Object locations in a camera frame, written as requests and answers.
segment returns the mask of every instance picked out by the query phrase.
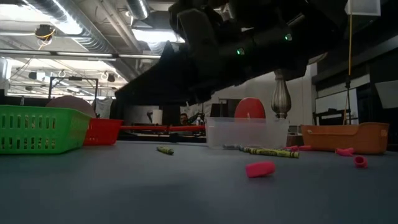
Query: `whiteboard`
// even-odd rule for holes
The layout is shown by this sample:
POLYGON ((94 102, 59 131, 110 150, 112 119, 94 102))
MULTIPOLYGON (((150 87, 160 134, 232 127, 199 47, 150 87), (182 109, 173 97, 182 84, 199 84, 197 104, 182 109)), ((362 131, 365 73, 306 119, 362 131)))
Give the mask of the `whiteboard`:
POLYGON ((384 109, 398 107, 398 81, 375 83, 384 109))
MULTIPOLYGON (((336 110, 343 110, 346 105, 347 91, 342 91, 332 95, 317 98, 315 100, 316 113, 327 112, 329 108, 336 110)), ((356 97, 356 89, 349 91, 349 103, 351 106, 351 116, 358 117, 358 102, 356 97)), ((353 124, 357 124, 358 120, 352 120, 353 124)))

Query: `duct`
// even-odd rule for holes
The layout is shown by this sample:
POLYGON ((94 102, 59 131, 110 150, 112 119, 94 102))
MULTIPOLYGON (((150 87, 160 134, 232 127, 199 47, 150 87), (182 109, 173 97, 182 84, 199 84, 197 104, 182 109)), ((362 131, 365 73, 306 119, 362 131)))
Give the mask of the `duct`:
POLYGON ((134 19, 143 20, 149 16, 150 8, 146 0, 126 0, 127 8, 134 19))
MULTIPOLYGON (((88 38, 73 38, 90 52, 115 53, 115 48, 105 39, 102 33, 84 15, 72 0, 22 0, 32 9, 47 15, 51 23, 60 31, 69 35, 81 35, 88 38)), ((107 62, 119 70, 126 80, 132 80, 137 72, 124 63, 107 62)))
POLYGON ((162 55, 166 42, 148 42, 147 44, 153 54, 162 55))

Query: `cable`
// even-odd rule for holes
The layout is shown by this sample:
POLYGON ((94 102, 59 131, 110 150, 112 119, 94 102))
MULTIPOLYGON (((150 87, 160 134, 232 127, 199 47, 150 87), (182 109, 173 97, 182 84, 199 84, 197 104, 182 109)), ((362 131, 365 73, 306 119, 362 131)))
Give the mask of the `cable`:
POLYGON ((41 46, 41 45, 47 46, 47 45, 50 45, 51 43, 52 43, 52 39, 50 39, 49 41, 47 41, 47 43, 44 42, 43 40, 37 39, 37 45, 39 45, 39 46, 41 46))
MULTIPOLYGON (((38 50, 41 50, 43 47, 44 47, 45 45, 41 45, 40 47, 39 47, 39 49, 38 50)), ((18 71, 16 71, 14 74, 12 74, 7 80, 4 80, 2 83, 0 83, 0 85, 3 85, 6 81, 10 81, 11 80, 11 78, 12 77, 14 77, 14 76, 16 76, 17 75, 17 77, 16 77, 16 79, 19 77, 19 75, 20 75, 20 71, 22 71, 22 69, 24 69, 25 67, 27 67, 29 64, 30 64, 30 62, 32 61, 32 59, 34 58, 34 56, 33 57, 31 57, 30 59, 28 59, 28 61, 18 70, 18 71)))
POLYGON ((108 75, 108 73, 107 72, 104 72, 102 75, 101 75, 101 79, 102 80, 107 80, 108 79, 108 77, 109 77, 109 75, 108 75))
POLYGON ((98 10, 98 6, 95 7, 95 11, 94 11, 95 21, 96 21, 97 23, 99 23, 99 24, 104 24, 104 22, 107 20, 107 18, 103 19, 102 21, 98 21, 97 10, 98 10))
POLYGON ((61 70, 60 72, 58 72, 58 77, 63 78, 65 77, 67 74, 64 70, 61 70))
POLYGON ((44 36, 39 36, 39 35, 35 35, 37 38, 46 38, 46 40, 53 35, 55 32, 55 29, 52 30, 52 32, 50 34, 44 35, 44 36))
MULTIPOLYGON (((353 43, 353 0, 349 0, 350 6, 349 6, 349 46, 348 46, 348 80, 347 82, 350 82, 349 77, 351 76, 351 49, 352 49, 352 43, 353 43)), ((347 110, 347 103, 348 107, 351 107, 349 104, 349 86, 347 87, 347 97, 346 97, 346 105, 344 107, 344 115, 343 115, 343 125, 345 124, 346 121, 346 110, 347 110)), ((351 123, 351 110, 349 112, 349 122, 351 123)))

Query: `red rod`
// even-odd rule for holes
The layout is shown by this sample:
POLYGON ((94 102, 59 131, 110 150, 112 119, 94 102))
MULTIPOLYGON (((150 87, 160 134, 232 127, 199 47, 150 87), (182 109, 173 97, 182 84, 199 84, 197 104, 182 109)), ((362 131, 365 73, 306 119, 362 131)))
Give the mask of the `red rod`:
POLYGON ((121 126, 123 130, 167 131, 167 126, 121 126))
POLYGON ((169 131, 200 131, 204 129, 205 129, 204 125, 169 127, 169 131))
POLYGON ((200 131, 204 130, 204 125, 199 126, 121 126, 120 129, 123 130, 148 130, 148 131, 200 131))

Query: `crayon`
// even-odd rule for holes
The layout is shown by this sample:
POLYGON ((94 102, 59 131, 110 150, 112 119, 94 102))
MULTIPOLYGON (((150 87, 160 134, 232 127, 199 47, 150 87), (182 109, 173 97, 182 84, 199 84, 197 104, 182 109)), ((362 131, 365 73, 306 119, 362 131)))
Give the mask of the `crayon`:
POLYGON ((173 155, 174 150, 169 148, 169 147, 165 147, 165 146, 157 146, 156 150, 158 150, 159 152, 163 152, 164 154, 167 155, 173 155))
POLYGON ((237 145, 237 144, 233 144, 233 145, 224 144, 223 145, 223 149, 226 149, 226 150, 240 150, 241 146, 237 145))
POLYGON ((280 150, 280 149, 265 149, 265 148, 245 148, 246 152, 255 155, 264 155, 264 156, 280 156, 280 157, 289 157, 289 158, 299 158, 300 153, 294 151, 280 150))

